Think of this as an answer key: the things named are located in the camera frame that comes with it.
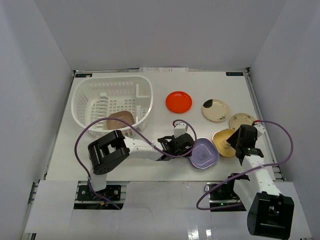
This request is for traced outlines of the yellow square plate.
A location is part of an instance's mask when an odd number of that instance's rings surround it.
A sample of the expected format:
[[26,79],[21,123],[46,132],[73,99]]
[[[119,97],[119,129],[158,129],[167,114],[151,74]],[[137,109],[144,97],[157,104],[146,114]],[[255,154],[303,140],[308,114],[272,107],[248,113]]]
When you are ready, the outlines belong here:
[[236,151],[227,142],[227,139],[235,133],[232,128],[226,128],[216,132],[212,137],[212,142],[217,148],[219,154],[223,157],[230,158],[236,155]]

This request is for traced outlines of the cream round floral plate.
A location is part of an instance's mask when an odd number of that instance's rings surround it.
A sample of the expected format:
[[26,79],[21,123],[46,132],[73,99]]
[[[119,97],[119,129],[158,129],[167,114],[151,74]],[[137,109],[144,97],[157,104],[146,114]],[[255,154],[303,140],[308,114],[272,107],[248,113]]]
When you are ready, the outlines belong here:
[[229,120],[229,127],[237,130],[241,125],[252,125],[256,119],[247,113],[236,113]]

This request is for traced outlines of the purple square panda plate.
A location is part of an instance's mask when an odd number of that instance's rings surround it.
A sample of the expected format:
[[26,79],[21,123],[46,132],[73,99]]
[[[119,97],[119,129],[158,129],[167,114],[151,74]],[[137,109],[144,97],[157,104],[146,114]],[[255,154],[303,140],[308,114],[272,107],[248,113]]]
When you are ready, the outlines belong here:
[[206,169],[219,159],[219,152],[211,140],[200,137],[195,141],[194,149],[189,157],[190,162],[198,169]]

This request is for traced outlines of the cream plate with black patch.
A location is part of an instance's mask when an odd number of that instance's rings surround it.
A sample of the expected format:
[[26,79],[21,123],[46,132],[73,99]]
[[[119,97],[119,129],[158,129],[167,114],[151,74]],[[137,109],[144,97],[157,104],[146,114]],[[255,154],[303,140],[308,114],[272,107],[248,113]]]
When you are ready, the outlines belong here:
[[212,122],[223,122],[230,116],[230,107],[219,99],[209,99],[201,107],[203,115]]

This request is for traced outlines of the red round plate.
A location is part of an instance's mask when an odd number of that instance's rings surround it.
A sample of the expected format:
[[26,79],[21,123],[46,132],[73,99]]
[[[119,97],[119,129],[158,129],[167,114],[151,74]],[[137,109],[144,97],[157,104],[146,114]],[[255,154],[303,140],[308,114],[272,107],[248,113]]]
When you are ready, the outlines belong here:
[[165,104],[171,112],[182,114],[192,107],[193,100],[190,95],[184,91],[174,91],[166,97]]

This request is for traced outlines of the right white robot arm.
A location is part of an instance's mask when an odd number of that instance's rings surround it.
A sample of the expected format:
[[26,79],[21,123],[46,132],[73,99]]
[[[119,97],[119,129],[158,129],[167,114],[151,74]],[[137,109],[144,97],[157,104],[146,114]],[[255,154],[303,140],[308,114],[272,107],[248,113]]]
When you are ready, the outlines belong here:
[[252,236],[287,240],[291,235],[294,201],[277,188],[264,166],[264,155],[256,147],[264,134],[260,124],[242,124],[228,139],[235,156],[244,170],[225,188],[226,195],[240,199],[247,210],[246,225]]

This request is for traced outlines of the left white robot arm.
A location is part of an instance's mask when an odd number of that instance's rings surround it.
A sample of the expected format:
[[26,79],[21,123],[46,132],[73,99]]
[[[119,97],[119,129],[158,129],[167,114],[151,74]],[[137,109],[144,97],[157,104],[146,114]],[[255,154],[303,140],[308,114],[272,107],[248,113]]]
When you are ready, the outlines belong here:
[[124,136],[114,130],[88,145],[91,185],[88,193],[99,200],[105,196],[107,174],[125,159],[148,159],[170,161],[180,156],[189,157],[195,141],[188,133],[179,136],[165,136],[148,144],[140,139]]

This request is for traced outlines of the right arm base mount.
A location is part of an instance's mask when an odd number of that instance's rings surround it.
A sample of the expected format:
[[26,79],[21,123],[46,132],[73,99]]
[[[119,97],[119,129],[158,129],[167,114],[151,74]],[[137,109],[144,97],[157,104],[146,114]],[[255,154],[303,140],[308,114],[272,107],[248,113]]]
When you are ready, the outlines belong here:
[[211,212],[245,212],[246,208],[240,198],[233,190],[229,190],[227,184],[217,188],[209,194],[209,206],[211,208],[225,207],[223,209],[211,210]]

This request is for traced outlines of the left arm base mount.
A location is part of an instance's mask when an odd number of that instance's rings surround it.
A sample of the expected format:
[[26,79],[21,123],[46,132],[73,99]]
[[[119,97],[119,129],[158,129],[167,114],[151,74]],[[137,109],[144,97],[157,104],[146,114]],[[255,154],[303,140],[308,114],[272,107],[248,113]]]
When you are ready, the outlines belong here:
[[121,210],[123,208],[126,197],[124,186],[107,185],[104,190],[97,193],[116,206],[92,193],[87,184],[80,184],[77,188],[73,208],[75,210]]

